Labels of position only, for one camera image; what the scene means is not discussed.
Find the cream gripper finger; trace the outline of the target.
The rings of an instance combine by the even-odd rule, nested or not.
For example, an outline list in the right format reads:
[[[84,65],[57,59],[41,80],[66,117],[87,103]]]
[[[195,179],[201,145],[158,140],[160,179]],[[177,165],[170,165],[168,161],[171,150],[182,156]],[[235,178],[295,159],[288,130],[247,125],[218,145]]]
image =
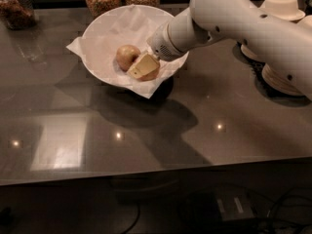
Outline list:
[[[160,71],[160,62],[149,53],[140,55],[127,74],[135,79],[155,79]]]

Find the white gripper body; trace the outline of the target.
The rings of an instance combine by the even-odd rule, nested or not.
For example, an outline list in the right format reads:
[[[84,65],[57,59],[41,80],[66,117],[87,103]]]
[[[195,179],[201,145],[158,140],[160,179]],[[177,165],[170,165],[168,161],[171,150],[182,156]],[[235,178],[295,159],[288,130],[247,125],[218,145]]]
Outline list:
[[[147,39],[147,44],[153,54],[164,61],[174,61],[185,55],[172,43],[169,36],[169,24],[160,25],[156,31]]]

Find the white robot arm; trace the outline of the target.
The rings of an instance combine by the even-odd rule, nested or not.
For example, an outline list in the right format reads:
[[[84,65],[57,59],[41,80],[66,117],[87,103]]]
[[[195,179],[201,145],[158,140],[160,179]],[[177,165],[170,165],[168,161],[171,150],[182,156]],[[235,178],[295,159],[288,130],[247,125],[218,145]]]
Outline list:
[[[190,0],[146,39],[145,51],[173,61],[188,51],[233,39],[312,99],[312,33],[261,11],[250,0]]]

